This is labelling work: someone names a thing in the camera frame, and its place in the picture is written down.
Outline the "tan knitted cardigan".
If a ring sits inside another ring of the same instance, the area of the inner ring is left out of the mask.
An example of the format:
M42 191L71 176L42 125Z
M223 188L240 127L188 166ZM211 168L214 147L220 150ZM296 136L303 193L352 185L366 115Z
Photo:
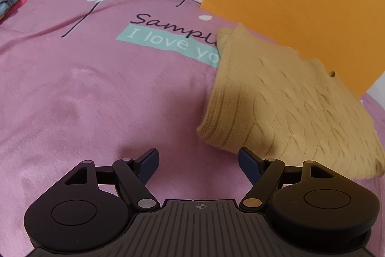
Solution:
M220 63L198 135L235 153L299 166L314 160L353 180L384 175L371 116L317 59L263 40L244 26L217 32Z

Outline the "pink printed bed sheet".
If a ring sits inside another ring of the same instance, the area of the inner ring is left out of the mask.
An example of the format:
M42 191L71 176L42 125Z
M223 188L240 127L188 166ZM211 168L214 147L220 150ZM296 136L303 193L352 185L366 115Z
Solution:
M252 185L199 137L217 32L240 26L201 2L27 0L1 22L2 256L384 255L384 175L257 155Z

